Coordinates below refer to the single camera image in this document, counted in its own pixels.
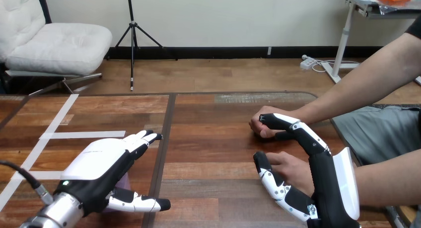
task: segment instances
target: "human hand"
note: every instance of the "human hand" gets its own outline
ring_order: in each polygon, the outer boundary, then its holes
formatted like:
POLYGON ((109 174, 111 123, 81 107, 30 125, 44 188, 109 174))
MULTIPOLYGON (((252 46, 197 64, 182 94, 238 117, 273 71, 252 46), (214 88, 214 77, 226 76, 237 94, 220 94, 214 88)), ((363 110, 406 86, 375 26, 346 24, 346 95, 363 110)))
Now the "human hand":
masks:
POLYGON ((280 130, 270 130, 266 125, 262 124, 262 122, 259 121, 261 114, 270 114, 270 113, 278 113, 286 116, 290 116, 293 118, 300 119, 296 112, 294 111, 286 111, 281 110, 275 107, 271 106, 263 106, 259 112, 257 112, 250 120, 249 125, 250 128, 260 137, 262 138, 271 138, 275 136, 277 132, 280 132, 280 130))
POLYGON ((272 170, 279 173, 285 183, 311 197, 314 193, 310 165, 286 152, 266 154, 272 170))

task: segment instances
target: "white wall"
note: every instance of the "white wall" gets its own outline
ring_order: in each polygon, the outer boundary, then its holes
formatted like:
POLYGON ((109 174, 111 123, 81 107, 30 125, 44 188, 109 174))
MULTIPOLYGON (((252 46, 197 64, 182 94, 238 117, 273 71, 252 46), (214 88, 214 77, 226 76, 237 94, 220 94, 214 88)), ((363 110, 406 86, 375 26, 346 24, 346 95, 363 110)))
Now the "white wall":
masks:
MULTIPOLYGON (((113 45, 130 21, 127 0, 47 3, 53 22, 103 25, 113 45)), ((133 0, 133 8, 135 21, 167 47, 337 46, 348 12, 345 0, 133 0)), ((354 19, 351 46, 383 46, 412 22, 354 19)), ((144 36, 138 42, 155 46, 144 36)), ((127 36, 122 46, 129 45, 127 36)))

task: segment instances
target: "power strip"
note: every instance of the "power strip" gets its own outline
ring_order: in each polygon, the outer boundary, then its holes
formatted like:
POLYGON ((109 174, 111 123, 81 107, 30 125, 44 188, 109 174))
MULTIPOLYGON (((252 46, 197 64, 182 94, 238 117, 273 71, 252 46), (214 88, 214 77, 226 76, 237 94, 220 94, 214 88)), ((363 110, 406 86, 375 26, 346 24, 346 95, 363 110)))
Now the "power strip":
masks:
POLYGON ((304 70, 308 70, 308 69, 311 69, 316 64, 317 64, 317 61, 314 58, 307 57, 304 61, 300 63, 300 67, 304 70))

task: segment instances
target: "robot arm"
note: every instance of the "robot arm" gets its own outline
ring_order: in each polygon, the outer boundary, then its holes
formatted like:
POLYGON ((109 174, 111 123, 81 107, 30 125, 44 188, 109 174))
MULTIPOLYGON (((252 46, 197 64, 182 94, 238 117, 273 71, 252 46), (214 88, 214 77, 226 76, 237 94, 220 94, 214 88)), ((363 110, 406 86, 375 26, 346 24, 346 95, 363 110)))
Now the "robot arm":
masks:
POLYGON ((105 208, 125 212, 169 210, 171 204, 167 199, 115 187, 149 144, 161 139, 162 135, 147 130, 122 140, 92 142, 63 171, 53 202, 46 204, 21 228, 71 228, 82 217, 105 208))
MULTIPOLYGON (((277 139, 293 138, 304 148, 309 155, 309 164, 315 192, 312 196, 314 203, 308 198, 304 198, 305 194, 291 193, 290 200, 296 203, 286 203, 293 211, 304 211, 303 207, 307 206, 308 227, 323 228, 357 228, 356 221, 359 217, 359 200, 356 189, 356 181, 351 161, 351 153, 349 148, 345 148, 336 156, 332 156, 327 144, 312 131, 306 124, 300 120, 280 114, 263 114, 260 121, 272 130, 285 130, 276 135, 277 139)), ((262 157, 264 154, 256 153, 255 157, 262 157)), ((270 185, 267 181, 262 182, 270 193, 270 185)), ((300 220, 302 214, 292 213, 300 220)))

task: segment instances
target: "tripod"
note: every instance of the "tripod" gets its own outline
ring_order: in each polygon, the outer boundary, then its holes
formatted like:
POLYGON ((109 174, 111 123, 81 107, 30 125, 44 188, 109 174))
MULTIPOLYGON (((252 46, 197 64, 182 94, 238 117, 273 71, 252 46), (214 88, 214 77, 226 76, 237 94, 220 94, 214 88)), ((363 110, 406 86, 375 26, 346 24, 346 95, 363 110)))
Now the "tripod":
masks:
POLYGON ((154 38, 152 38, 148 33, 146 33, 142 28, 139 27, 138 23, 135 22, 135 19, 133 17, 133 8, 132 8, 132 0, 129 0, 129 11, 130 11, 130 23, 129 23, 129 27, 127 28, 127 30, 125 31, 125 33, 123 34, 123 36, 121 37, 121 39, 119 40, 119 42, 116 45, 116 49, 118 48, 118 46, 120 45, 121 41, 124 39, 124 37, 127 35, 127 33, 129 32, 129 30, 132 30, 132 75, 131 75, 131 79, 130 79, 130 91, 133 91, 133 86, 134 86, 134 66, 135 66, 135 53, 138 51, 138 41, 136 38, 136 28, 139 29, 142 33, 144 33, 148 38, 150 38, 154 43, 156 43, 160 49, 164 50, 164 52, 170 56, 170 58, 175 59, 176 61, 178 60, 177 57, 175 57, 174 55, 170 54, 167 49, 165 47, 163 47, 161 44, 159 44, 154 38))

